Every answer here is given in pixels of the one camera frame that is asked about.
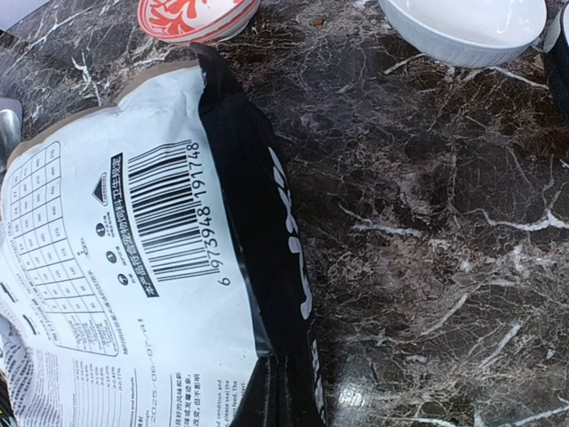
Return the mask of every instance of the white bag label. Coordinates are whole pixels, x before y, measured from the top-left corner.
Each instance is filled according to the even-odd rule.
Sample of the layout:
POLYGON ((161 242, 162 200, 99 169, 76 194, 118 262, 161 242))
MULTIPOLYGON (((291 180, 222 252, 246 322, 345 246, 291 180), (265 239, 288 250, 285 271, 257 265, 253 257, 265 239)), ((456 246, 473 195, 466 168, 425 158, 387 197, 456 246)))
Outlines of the white bag label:
POLYGON ((11 165, 0 313, 21 427, 232 421, 257 353, 203 90, 200 68, 154 77, 11 165))

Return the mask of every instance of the black object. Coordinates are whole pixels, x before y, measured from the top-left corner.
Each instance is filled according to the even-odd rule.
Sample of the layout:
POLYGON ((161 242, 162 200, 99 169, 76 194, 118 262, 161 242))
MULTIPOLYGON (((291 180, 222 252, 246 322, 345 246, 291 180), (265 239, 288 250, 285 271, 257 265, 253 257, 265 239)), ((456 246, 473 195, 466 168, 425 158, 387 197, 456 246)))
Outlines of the black object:
POLYGON ((543 64, 549 89, 569 118, 569 9, 566 4, 551 22, 543 45, 543 64))
POLYGON ((298 227, 268 119, 211 47, 192 44, 206 86, 199 115, 248 286, 260 355, 232 427, 325 427, 298 227))

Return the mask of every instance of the bowl rim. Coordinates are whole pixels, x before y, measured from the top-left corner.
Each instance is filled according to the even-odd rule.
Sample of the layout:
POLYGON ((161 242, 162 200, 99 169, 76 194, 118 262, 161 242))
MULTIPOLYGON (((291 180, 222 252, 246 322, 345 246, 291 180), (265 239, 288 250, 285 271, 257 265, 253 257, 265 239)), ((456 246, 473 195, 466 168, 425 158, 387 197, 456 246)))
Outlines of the bowl rim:
POLYGON ((425 28, 429 31, 432 31, 433 33, 451 39, 455 42, 459 42, 462 44, 468 44, 471 46, 475 46, 475 47, 482 47, 485 49, 493 49, 496 51, 499 50, 511 50, 511 49, 517 49, 519 47, 522 46, 526 46, 528 44, 530 44, 531 42, 533 42, 533 40, 535 40, 537 37, 540 36, 540 34, 543 32, 543 29, 545 29, 545 24, 547 23, 548 20, 548 10, 547 10, 547 5, 545 4, 545 0, 535 0, 535 1, 539 1, 540 5, 541 5, 541 30, 539 33, 537 33, 531 40, 528 40, 527 42, 524 42, 523 44, 512 44, 509 46, 498 46, 495 44, 484 44, 484 43, 479 43, 479 42, 473 42, 470 40, 466 40, 464 38, 458 38, 457 36, 452 36, 450 34, 446 34, 443 31, 436 29, 436 28, 432 28, 430 25, 425 24, 424 22, 421 22, 420 20, 416 19, 415 17, 413 17, 410 13, 408 13, 405 9, 403 9, 402 7, 399 6, 399 4, 396 3, 396 0, 380 0, 389 4, 392 4, 399 12, 401 12, 408 20, 413 21, 414 23, 418 24, 419 26, 421 26, 422 28, 425 28))
MULTIPOLYGON (((144 11, 146 11, 146 8, 149 5, 150 1, 151 0, 141 0, 140 1, 138 11, 137 11, 138 22, 139 22, 140 27, 142 28, 142 30, 145 33, 147 33, 149 36, 152 36, 152 37, 157 38, 159 40, 174 40, 174 39, 180 39, 180 38, 185 39, 185 37, 192 37, 192 36, 198 37, 198 35, 197 35, 198 33, 206 31, 209 27, 225 20, 228 17, 228 15, 230 15, 240 5, 240 4, 237 4, 236 7, 231 8, 231 10, 229 10, 228 12, 221 15, 217 20, 212 20, 211 22, 203 25, 202 27, 194 28, 187 33, 178 34, 177 36, 163 36, 163 35, 158 35, 157 33, 153 32, 149 28, 149 26, 147 25, 147 21, 145 19, 145 16, 143 16, 143 13, 144 13, 144 11)), ((260 2, 260 0, 251 0, 251 2, 247 5, 247 7, 245 7, 238 15, 236 15, 232 20, 230 20, 222 28, 218 28, 216 30, 216 32, 218 32, 221 29, 227 29, 227 27, 231 27, 231 26, 235 25, 236 20, 240 20, 244 15, 246 15, 248 12, 250 12, 251 9, 259 2, 260 2)), ((203 35, 203 37, 208 37, 209 35, 210 34, 205 33, 203 35)))
MULTIPOLYGON (((256 1, 255 2, 258 6, 260 5, 260 1, 256 1)), ((225 34, 223 34, 223 31, 225 31, 228 28, 233 28, 233 27, 246 27, 246 25, 249 23, 249 21, 252 19, 252 16, 254 15, 254 13, 243 13, 240 15, 237 15, 228 25, 218 28, 215 31, 213 31, 212 33, 206 33, 202 36, 185 36, 180 40, 163 40, 166 43, 172 43, 178 46, 188 46, 190 43, 206 43, 206 42, 217 42, 222 38, 225 38, 225 34)), ((233 33, 228 35, 229 38, 233 38, 233 33)))

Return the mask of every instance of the ceramic bowl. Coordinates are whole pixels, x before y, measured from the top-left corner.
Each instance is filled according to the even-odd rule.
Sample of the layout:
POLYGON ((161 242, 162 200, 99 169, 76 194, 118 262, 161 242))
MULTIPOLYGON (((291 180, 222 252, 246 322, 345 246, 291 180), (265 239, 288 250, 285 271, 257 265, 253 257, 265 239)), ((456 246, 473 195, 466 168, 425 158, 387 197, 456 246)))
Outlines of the ceramic bowl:
POLYGON ((542 32, 545 0, 379 0, 403 39, 460 67, 513 60, 542 32))
POLYGON ((260 0, 140 0, 138 20, 165 42, 220 41, 243 31, 259 6, 260 0))
POLYGON ((551 22, 543 44, 543 65, 557 105, 569 117, 569 7, 551 22))

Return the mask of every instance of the metal object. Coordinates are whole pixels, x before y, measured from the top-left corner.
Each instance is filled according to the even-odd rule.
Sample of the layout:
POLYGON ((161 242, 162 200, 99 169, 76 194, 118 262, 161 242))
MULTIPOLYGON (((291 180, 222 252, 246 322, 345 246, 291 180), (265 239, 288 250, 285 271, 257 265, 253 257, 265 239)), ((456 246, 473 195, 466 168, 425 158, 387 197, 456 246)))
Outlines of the metal object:
POLYGON ((21 104, 0 98, 0 173, 8 165, 8 157, 21 142, 21 104))

